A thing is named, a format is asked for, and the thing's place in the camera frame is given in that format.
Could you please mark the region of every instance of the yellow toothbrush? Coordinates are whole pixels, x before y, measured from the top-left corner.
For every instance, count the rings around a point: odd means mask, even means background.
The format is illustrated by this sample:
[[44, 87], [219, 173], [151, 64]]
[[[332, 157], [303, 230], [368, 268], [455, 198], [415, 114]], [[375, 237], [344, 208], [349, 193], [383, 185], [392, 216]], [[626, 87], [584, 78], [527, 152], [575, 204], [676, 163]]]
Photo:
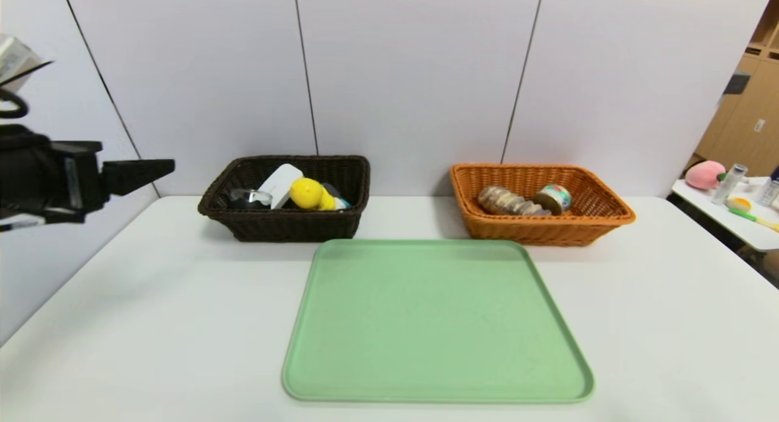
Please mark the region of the yellow toothbrush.
[[738, 209], [730, 209], [731, 212], [734, 214], [737, 214], [739, 217], [745, 217], [748, 220], [753, 220], [757, 224], [765, 225], [766, 227], [773, 228], [775, 231], [779, 231], [779, 224], [774, 224], [773, 222], [768, 222], [764, 219], [759, 219], [759, 217], [753, 216], [752, 214], [748, 214], [744, 211], [740, 211]]

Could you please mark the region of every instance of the table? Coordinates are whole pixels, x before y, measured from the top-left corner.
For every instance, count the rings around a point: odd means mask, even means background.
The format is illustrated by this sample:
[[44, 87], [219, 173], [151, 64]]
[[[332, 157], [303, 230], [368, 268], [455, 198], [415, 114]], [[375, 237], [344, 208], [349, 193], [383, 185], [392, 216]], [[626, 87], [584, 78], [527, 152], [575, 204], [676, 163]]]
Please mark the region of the table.
[[[304, 403], [281, 367], [316, 244], [240, 244], [156, 201], [0, 348], [3, 420], [776, 420], [779, 292], [665, 200], [529, 247], [595, 373], [563, 406]], [[451, 198], [372, 197], [359, 238], [464, 238]]]
[[[749, 183], [740, 183], [731, 193], [732, 197], [742, 197], [752, 202], [750, 213], [754, 216], [770, 222], [779, 222], [779, 211], [776, 206], [765, 208], [754, 203], [757, 199], [757, 193], [763, 186], [768, 177], [752, 177]], [[684, 180], [676, 180], [671, 188], [674, 194], [695, 206], [719, 225], [731, 231], [733, 235], [744, 241], [746, 245], [760, 252], [779, 250], [779, 233], [770, 228], [751, 222], [751, 220], [736, 216], [728, 211], [725, 205], [715, 205], [711, 202], [714, 194], [711, 191], [701, 191], [688, 185]]]

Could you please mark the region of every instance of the orange wicker basket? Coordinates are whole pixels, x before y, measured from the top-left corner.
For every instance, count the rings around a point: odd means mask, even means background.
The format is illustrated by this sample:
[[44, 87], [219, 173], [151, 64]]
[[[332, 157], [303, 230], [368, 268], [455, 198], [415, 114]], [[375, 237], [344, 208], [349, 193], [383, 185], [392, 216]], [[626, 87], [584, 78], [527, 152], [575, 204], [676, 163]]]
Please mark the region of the orange wicker basket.
[[[563, 164], [456, 164], [452, 185], [468, 233], [473, 238], [512, 239], [528, 245], [588, 245], [635, 213], [603, 181], [583, 167]], [[526, 199], [555, 183], [573, 197], [562, 216], [492, 216], [477, 198], [485, 186], [503, 186]]]

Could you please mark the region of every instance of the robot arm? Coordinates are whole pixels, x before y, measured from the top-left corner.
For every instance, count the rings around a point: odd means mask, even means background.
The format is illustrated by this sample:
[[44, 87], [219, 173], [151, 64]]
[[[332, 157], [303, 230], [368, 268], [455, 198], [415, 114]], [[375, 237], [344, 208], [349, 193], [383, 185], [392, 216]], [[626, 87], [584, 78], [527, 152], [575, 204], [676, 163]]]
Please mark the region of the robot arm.
[[[6, 67], [2, 63], [0, 76]], [[27, 114], [27, 104], [8, 87], [16, 84], [18, 89], [25, 76], [47, 64], [0, 77], [0, 119]], [[0, 220], [17, 214], [42, 220], [0, 222], [0, 231], [42, 223], [83, 223], [87, 214], [103, 208], [111, 194], [127, 195], [175, 169], [175, 162], [168, 159], [105, 161], [101, 171], [97, 152], [102, 149], [100, 142], [50, 141], [24, 125], [0, 125]]]

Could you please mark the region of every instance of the green handle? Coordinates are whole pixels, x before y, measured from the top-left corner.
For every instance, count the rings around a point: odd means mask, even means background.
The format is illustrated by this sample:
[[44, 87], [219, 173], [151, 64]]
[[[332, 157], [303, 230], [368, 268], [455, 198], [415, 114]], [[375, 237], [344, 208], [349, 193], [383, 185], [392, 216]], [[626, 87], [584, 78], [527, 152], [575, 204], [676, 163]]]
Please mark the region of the green handle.
[[737, 216], [739, 216], [739, 217], [745, 217], [746, 219], [754, 220], [755, 222], [757, 221], [757, 217], [756, 216], [751, 216], [750, 214], [746, 213], [745, 211], [740, 211], [738, 209], [730, 209], [730, 211], [733, 212], [734, 214], [737, 214]]

